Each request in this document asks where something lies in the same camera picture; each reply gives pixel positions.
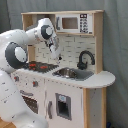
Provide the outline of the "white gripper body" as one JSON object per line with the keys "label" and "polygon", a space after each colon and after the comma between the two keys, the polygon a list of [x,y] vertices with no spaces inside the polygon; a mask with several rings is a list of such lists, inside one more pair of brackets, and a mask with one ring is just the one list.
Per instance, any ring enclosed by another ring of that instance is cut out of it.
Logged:
{"label": "white gripper body", "polygon": [[53,34],[48,40],[48,47],[51,52],[51,58],[56,61],[57,64],[60,63],[61,57],[61,47],[59,45],[58,38]]}

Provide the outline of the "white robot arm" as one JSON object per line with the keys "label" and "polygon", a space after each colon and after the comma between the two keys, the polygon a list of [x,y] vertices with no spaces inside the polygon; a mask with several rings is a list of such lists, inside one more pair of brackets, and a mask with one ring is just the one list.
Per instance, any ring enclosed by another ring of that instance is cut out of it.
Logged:
{"label": "white robot arm", "polygon": [[34,113],[23,100],[10,74],[27,62],[27,45],[45,42],[52,59],[60,57],[56,32],[49,18],[28,31],[15,29],[0,34],[0,118],[16,128],[48,128],[44,116]]}

